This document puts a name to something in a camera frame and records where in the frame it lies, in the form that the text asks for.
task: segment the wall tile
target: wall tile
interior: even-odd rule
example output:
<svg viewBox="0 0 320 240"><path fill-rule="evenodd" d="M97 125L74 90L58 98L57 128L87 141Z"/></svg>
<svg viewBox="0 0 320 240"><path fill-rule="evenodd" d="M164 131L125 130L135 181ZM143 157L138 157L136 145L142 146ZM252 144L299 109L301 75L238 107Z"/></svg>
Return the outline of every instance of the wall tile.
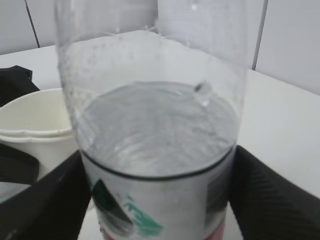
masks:
<svg viewBox="0 0 320 240"><path fill-rule="evenodd" d="M0 0L0 55L37 48L24 0Z"/></svg>
<svg viewBox="0 0 320 240"><path fill-rule="evenodd" d="M320 1L269 0L256 70L320 94Z"/></svg>

